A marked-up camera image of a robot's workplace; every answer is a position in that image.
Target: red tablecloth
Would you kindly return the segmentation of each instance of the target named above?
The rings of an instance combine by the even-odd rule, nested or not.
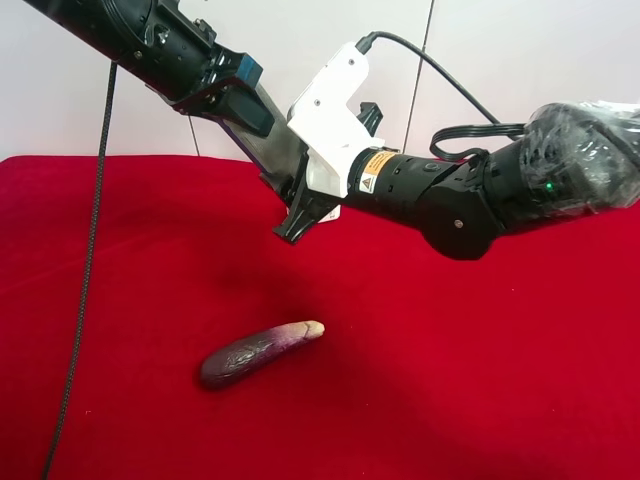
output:
[[[78,305],[95,159],[0,164],[0,478],[37,478]],[[107,159],[52,479],[640,478],[640,208],[476,263],[345,211],[296,247],[253,165]],[[325,337],[223,393],[239,336]]]

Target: black cable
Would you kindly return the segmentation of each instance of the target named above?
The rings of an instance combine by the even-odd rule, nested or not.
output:
[[[427,41],[429,40],[429,32],[431,31],[431,20],[433,19],[433,11],[435,10],[436,0],[431,0],[431,8],[429,8],[429,18],[427,18],[427,28],[424,32],[424,40],[422,42],[421,50],[424,52],[427,49]],[[425,62],[420,59],[418,62],[418,74],[416,75],[416,84],[413,87],[413,97],[411,98],[411,108],[409,109],[409,120],[407,120],[407,131],[404,135],[404,143],[402,144],[402,153],[407,153],[407,145],[409,144],[409,134],[411,133],[411,123],[413,122],[413,112],[416,108],[416,100],[418,99],[418,91],[420,90],[420,78],[422,77],[422,68]]]
[[[460,127],[444,128],[437,132],[431,140],[431,153],[436,157],[449,162],[458,162],[472,155],[488,154],[482,148],[470,148],[460,153],[449,153],[438,147],[439,142],[459,138],[480,138],[480,137],[515,137],[524,134],[524,123],[502,123],[500,125],[463,125]]]
[[[489,110],[486,109],[484,105],[482,105],[471,93],[460,84],[449,72],[447,72],[442,65],[436,62],[433,58],[431,58],[426,52],[424,52],[421,48],[417,47],[413,43],[405,40],[404,38],[395,35],[389,32],[371,32],[366,37],[360,39],[360,41],[356,44],[356,48],[362,53],[366,54],[371,47],[373,46],[373,42],[378,38],[386,38],[387,40],[391,40],[402,45],[405,48],[408,48],[413,53],[418,55],[422,60],[431,65],[440,75],[442,75],[445,80],[447,80],[458,92],[462,94],[464,98],[466,98],[484,117],[489,120],[494,125],[499,125],[501,122],[498,120]],[[517,140],[517,137],[509,136],[512,140]]]
[[[193,119],[189,115],[189,125],[191,126],[191,136],[193,136],[193,144],[196,146],[196,153],[200,156],[200,147],[198,146],[198,137],[196,137],[196,131],[193,128]]]
[[[84,327],[85,311],[87,309],[87,297],[89,295],[89,281],[91,279],[91,267],[93,266],[93,253],[96,243],[96,231],[98,228],[98,217],[100,214],[100,200],[102,198],[102,181],[104,177],[104,161],[107,154],[107,139],[109,137],[109,126],[111,124],[111,112],[113,110],[113,97],[116,87],[116,73],[118,65],[111,63],[111,71],[109,72],[109,86],[107,89],[107,102],[104,109],[104,121],[102,124],[102,136],[100,138],[100,150],[98,153],[98,169],[96,173],[96,188],[93,197],[93,208],[91,211],[91,222],[89,225],[89,242],[87,245],[87,256],[84,264],[84,277],[82,280],[82,292],[80,294],[80,305],[78,307],[78,320],[76,323],[76,335],[73,342],[73,351],[71,353],[71,363],[69,364],[69,370],[67,371],[67,380],[64,386],[64,394],[62,397],[62,404],[60,406],[60,412],[58,413],[58,421],[56,423],[56,429],[53,433],[53,439],[51,440],[51,446],[49,447],[49,453],[47,454],[47,460],[42,470],[42,479],[47,480],[51,465],[53,463],[53,457],[58,448],[60,442],[60,435],[62,433],[62,427],[64,425],[65,417],[67,416],[67,407],[69,406],[69,396],[71,394],[71,387],[73,386],[73,377],[76,372],[76,365],[78,363],[78,355],[80,353],[80,344],[82,342],[82,329]]]

